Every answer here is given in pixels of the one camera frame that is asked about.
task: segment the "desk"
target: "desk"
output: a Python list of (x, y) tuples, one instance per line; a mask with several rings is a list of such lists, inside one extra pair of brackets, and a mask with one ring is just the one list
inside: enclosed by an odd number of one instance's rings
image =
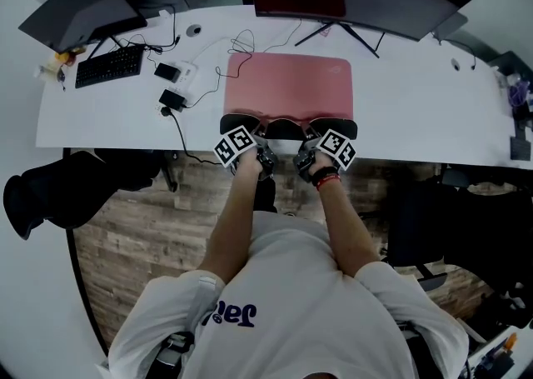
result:
[[(151, 58), (167, 63), (193, 61), (198, 66), (197, 76), (185, 94), (192, 104), (216, 87), (215, 66), (222, 73), (227, 70), (229, 38), (249, 28), (255, 36), (256, 51), (262, 52), (284, 43), (298, 22), (256, 17), (252, 6), (178, 13), (180, 42), (171, 52), (162, 56), (153, 53)], [(202, 25), (202, 32), (187, 37), (185, 30), (193, 23)], [(472, 56), (447, 42), (439, 46), (431, 36), (413, 42), (388, 34), (379, 48), (381, 59), (377, 59), (340, 27), (333, 27), (327, 37), (317, 36), (294, 47), (317, 26), (317, 22), (304, 21), (286, 46), (269, 52), (341, 57), (350, 62), (354, 118), (359, 127), (355, 141), (358, 157), (533, 169), (533, 162), (510, 160), (509, 137), (515, 133), (511, 109), (494, 73), (482, 61), (478, 60), (472, 71)], [(371, 45), (376, 45), (381, 35), (357, 31)], [(168, 44), (172, 18), (154, 18), (147, 28), (121, 37), (135, 33), (141, 33), (151, 44)], [(242, 39), (250, 42), (251, 36), (245, 32)], [(102, 52), (111, 47), (112, 42), (107, 41)], [(78, 60), (87, 56), (85, 53)], [(453, 69), (452, 58), (461, 65), (459, 72)], [(38, 147), (182, 149), (172, 119), (160, 117), (155, 109), (162, 90), (172, 84), (153, 75), (151, 62), (143, 62), (139, 76), (81, 89), (74, 88), (76, 69), (74, 66), (66, 72), (65, 92), (52, 82), (44, 89)], [(187, 149), (211, 151), (215, 146), (224, 87), (222, 79), (218, 92), (177, 114)], [(527, 130), (526, 137), (532, 140), (531, 130)], [(275, 141), (271, 146), (278, 153), (296, 153), (299, 143)]]

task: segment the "power adapter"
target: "power adapter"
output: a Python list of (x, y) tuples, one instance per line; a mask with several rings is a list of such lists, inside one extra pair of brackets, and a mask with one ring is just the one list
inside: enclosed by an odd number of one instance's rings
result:
[(177, 93), (165, 89), (165, 91), (159, 98), (159, 102), (162, 103), (165, 107), (169, 107), (175, 111), (180, 112), (183, 109), (185, 98), (183, 96), (178, 95)]

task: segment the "keyboard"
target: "keyboard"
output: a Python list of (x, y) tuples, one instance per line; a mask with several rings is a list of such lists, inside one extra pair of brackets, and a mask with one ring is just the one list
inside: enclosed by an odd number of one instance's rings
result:
[(93, 57), (77, 65), (76, 89), (141, 73), (144, 46), (131, 46)]

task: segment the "red bracelet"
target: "red bracelet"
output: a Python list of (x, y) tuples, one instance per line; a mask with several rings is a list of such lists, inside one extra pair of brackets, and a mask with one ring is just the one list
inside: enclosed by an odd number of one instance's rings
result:
[(324, 185), (326, 182), (332, 180), (332, 179), (336, 179), (338, 181), (341, 180), (341, 177), (339, 175), (328, 175), (326, 177), (323, 177), (320, 181), (318, 181), (317, 185), (316, 185), (316, 190), (320, 190), (320, 187), (322, 185)]

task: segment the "pink desk mat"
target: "pink desk mat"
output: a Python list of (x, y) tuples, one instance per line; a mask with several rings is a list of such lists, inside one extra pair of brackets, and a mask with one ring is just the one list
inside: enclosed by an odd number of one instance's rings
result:
[[(233, 53), (227, 74), (237, 75), (248, 57)], [(253, 53), (239, 78), (226, 79), (224, 113), (259, 118), (353, 119), (351, 65), (345, 59), (283, 53)]]

